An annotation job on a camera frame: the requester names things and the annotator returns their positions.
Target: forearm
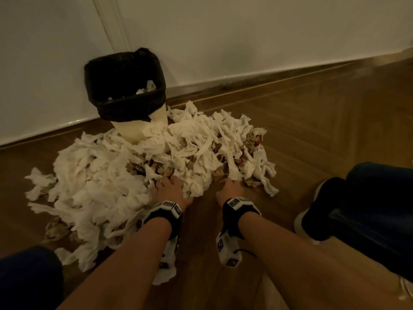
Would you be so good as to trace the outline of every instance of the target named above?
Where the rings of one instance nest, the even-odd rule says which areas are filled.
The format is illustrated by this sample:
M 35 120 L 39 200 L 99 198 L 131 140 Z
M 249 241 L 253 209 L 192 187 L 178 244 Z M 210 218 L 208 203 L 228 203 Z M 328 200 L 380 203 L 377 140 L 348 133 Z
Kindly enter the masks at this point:
M 291 310 L 405 309 L 297 235 L 247 212 L 238 227 Z
M 61 304 L 62 309 L 140 309 L 171 234 L 168 220 L 148 221 Z

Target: trash can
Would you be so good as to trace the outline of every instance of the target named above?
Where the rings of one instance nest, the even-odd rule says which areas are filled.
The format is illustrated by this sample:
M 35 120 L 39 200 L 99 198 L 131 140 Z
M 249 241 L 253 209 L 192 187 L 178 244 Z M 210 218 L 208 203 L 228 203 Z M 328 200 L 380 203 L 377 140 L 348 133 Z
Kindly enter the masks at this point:
M 84 67 L 89 101 L 131 143 L 148 124 L 168 125 L 166 84 L 158 57 L 146 48 L 89 61 Z

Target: black wrist strap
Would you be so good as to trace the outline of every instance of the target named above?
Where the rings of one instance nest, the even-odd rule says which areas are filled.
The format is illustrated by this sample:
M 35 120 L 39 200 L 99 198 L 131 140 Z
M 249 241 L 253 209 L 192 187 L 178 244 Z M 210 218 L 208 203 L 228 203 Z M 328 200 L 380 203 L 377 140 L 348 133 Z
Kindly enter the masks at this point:
M 245 198 L 230 198 L 222 207 L 222 219 L 224 225 L 222 227 L 221 235 L 228 231 L 228 235 L 244 239 L 240 229 L 238 228 L 238 221 L 241 216 L 247 212 L 254 212 L 261 215 L 260 211 L 255 207 L 254 203 Z
M 163 217 L 169 221 L 172 226 L 172 232 L 169 240 L 174 239 L 178 233 L 182 222 L 182 209 L 177 203 L 171 201 L 164 201 L 153 208 L 147 216 L 143 219 L 143 224 L 146 224 L 153 218 Z

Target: crumpled tissue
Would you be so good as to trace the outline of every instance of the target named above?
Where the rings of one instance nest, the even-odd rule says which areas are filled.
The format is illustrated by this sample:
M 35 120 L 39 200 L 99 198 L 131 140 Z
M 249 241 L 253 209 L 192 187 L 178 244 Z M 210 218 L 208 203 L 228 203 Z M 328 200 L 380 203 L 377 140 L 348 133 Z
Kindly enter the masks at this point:
M 143 130 L 146 139 L 137 145 L 125 141 L 115 129 L 98 135 L 83 133 L 59 151 L 53 164 L 55 176 L 42 175 L 34 168 L 26 177 L 35 184 L 26 193 L 30 201 L 47 195 L 48 202 L 53 203 L 30 202 L 29 207 L 35 213 L 59 216 L 81 241 L 74 252 L 64 248 L 55 251 L 63 265 L 78 261 L 80 270 L 86 271 L 94 267 L 99 250 L 106 246 L 117 249 L 137 231 L 137 222 L 155 206 L 149 190 L 161 177 L 149 161 L 172 168 L 186 197 L 202 196 L 209 188 L 211 173 L 223 166 L 218 156 L 225 157 L 231 179 L 253 176 L 270 196 L 278 192 L 265 177 L 274 177 L 276 172 L 264 147 L 258 145 L 250 154 L 244 145 L 249 133 L 261 137 L 266 133 L 250 125 L 247 116 L 235 119 L 224 110 L 206 116 L 189 101 L 185 110 L 169 108 L 168 117 L 173 124 L 148 125 Z M 245 162 L 238 167 L 234 159 L 241 156 Z M 129 163 L 144 167 L 144 175 L 128 172 Z

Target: white wall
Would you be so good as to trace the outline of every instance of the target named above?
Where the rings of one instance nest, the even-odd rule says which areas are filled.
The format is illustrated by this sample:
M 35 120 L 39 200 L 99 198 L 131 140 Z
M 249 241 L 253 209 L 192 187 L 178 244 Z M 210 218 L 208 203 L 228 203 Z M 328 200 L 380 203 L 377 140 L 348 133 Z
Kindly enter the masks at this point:
M 133 48 L 168 87 L 413 46 L 413 0 L 118 0 Z
M 83 82 L 113 53 L 92 0 L 0 0 L 0 144 L 97 117 Z

